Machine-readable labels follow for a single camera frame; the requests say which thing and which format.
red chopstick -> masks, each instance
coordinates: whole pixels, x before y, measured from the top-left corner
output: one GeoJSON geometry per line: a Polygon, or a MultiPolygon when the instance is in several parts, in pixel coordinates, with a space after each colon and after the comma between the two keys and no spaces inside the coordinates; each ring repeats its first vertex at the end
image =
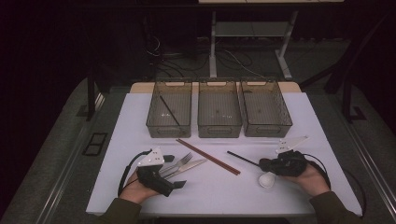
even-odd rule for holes
{"type": "Polygon", "coordinates": [[[208,160],[213,161],[215,164],[217,164],[217,165],[221,166],[222,168],[224,168],[224,169],[230,171],[231,173],[233,173],[233,174],[235,174],[235,175],[241,174],[240,171],[236,170],[236,169],[233,168],[232,166],[230,166],[230,165],[228,165],[228,164],[226,164],[226,163],[224,163],[224,162],[222,162],[222,161],[219,161],[218,159],[212,157],[211,155],[209,155],[209,154],[203,152],[203,151],[200,150],[199,148],[194,147],[194,146],[188,144],[187,142],[185,142],[185,141],[183,141],[183,140],[181,140],[181,139],[177,139],[176,141],[179,142],[181,145],[183,145],[183,146],[185,146],[185,147],[188,147],[188,148],[191,149],[192,151],[194,151],[194,152],[200,154],[201,156],[207,158],[208,160]]]}

green sleeve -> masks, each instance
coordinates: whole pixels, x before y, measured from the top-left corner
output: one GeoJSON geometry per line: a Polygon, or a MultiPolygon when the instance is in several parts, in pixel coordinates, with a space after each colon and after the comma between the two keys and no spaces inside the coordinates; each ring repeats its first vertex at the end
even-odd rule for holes
{"type": "Polygon", "coordinates": [[[355,224],[363,221],[348,211],[337,195],[330,191],[319,194],[309,202],[317,213],[318,224],[355,224]]]}
{"type": "Polygon", "coordinates": [[[116,198],[107,208],[107,211],[96,219],[95,223],[135,224],[139,218],[141,208],[140,204],[116,198]]]}

small white object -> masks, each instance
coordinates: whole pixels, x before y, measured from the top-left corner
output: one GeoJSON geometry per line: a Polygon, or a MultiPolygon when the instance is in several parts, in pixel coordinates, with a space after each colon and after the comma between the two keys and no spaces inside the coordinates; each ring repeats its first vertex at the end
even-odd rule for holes
{"type": "Polygon", "coordinates": [[[278,149],[276,153],[282,153],[295,149],[297,146],[308,140],[308,135],[295,137],[295,138],[283,138],[279,139],[278,149]]]}
{"type": "Polygon", "coordinates": [[[163,153],[160,147],[154,148],[143,160],[137,163],[137,166],[150,166],[150,165],[162,165],[165,163],[163,153]]]}
{"type": "Polygon", "coordinates": [[[259,183],[263,188],[269,189],[274,185],[275,177],[276,175],[274,173],[267,172],[260,176],[259,183]]]}

fork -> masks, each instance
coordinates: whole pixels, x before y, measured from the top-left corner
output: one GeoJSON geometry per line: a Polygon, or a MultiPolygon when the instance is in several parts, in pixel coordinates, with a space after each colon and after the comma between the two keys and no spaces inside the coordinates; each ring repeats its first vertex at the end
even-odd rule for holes
{"type": "Polygon", "coordinates": [[[187,154],[186,156],[184,156],[183,158],[181,158],[177,163],[175,163],[174,165],[171,165],[163,170],[160,171],[160,174],[165,173],[166,171],[169,171],[175,167],[180,167],[184,164],[186,164],[187,162],[189,162],[189,160],[191,160],[192,158],[192,154],[189,152],[189,154],[187,154]]]}

transparent plastic bin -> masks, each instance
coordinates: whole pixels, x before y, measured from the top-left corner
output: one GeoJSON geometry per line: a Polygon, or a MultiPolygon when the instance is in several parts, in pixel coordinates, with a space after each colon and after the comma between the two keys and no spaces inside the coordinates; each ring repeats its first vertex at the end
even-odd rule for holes
{"type": "Polygon", "coordinates": [[[191,136],[192,79],[157,78],[146,125],[152,138],[191,136]]]}
{"type": "Polygon", "coordinates": [[[199,79],[198,134],[201,138],[237,138],[242,118],[233,78],[199,79]]]}
{"type": "Polygon", "coordinates": [[[285,137],[292,121],[274,78],[242,77],[238,94],[246,137],[285,137]]]}

